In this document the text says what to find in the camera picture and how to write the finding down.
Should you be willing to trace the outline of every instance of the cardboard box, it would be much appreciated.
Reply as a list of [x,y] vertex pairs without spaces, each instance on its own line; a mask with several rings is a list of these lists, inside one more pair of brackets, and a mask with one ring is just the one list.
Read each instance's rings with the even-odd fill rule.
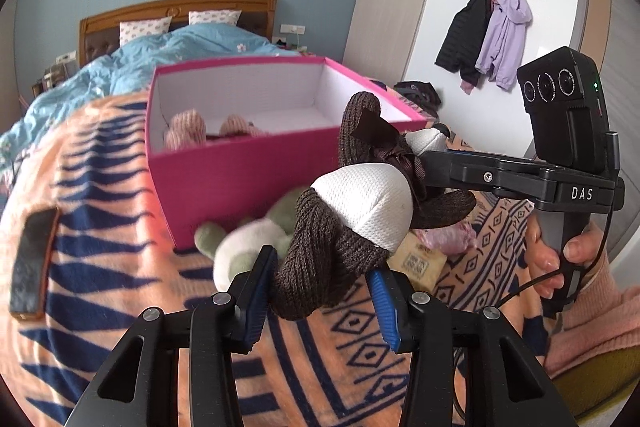
[[[175,246],[191,248],[204,221],[229,232],[241,219],[262,217],[288,190],[337,169],[342,114],[363,90],[380,99],[382,117],[398,130],[425,127],[417,111],[328,58],[234,56],[159,67],[146,109],[146,157]],[[210,134],[230,114],[269,134],[165,150],[168,122],[189,109]]]
[[387,261],[389,268],[404,273],[416,291],[433,293],[447,256],[439,250],[425,247],[413,232],[409,232],[395,254]]

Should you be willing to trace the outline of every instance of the light blue bedsheet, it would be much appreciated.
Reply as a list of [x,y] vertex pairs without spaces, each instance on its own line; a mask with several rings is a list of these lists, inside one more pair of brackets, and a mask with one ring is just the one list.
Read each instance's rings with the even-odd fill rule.
[[137,38],[110,56],[94,60],[64,84],[37,97],[25,117],[0,137],[0,172],[8,168],[21,151],[37,145],[52,126],[85,103],[146,89],[156,66],[242,54],[296,55],[263,37],[218,23],[190,25],[165,35]]

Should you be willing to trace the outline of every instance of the wooden headboard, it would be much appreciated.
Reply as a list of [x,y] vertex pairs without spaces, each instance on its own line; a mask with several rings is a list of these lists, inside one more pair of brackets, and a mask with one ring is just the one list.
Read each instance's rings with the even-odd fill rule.
[[133,4],[80,21],[80,66],[108,55],[120,47],[120,23],[173,17],[169,30],[189,23],[190,11],[242,10],[238,27],[267,37],[273,35],[277,0],[158,0]]

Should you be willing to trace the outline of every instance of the lavender jacket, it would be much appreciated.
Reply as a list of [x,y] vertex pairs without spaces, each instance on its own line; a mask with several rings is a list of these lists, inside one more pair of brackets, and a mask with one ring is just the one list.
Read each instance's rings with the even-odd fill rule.
[[503,90],[511,89],[516,82],[527,23],[532,17],[527,0],[495,0],[476,70],[489,74],[489,81]]

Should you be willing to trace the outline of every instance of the orange blanket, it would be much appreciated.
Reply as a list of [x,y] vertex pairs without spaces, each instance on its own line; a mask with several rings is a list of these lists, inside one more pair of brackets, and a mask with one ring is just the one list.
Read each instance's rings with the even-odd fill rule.
[[[36,427],[63,424],[134,318],[149,306],[193,308],[214,287],[210,261],[174,253],[146,169],[146,94],[92,102],[42,140],[22,165],[0,220],[0,372]],[[463,146],[460,140],[457,146]],[[478,194],[479,248],[450,259],[436,295],[477,310],[514,284],[531,205]],[[8,314],[24,218],[62,210],[46,318]],[[189,425],[188,353],[180,359],[180,425]],[[338,307],[288,323],[273,316],[254,351],[234,358],[247,426],[398,424],[408,356],[382,341],[366,285]],[[458,384],[462,385],[458,374]]]

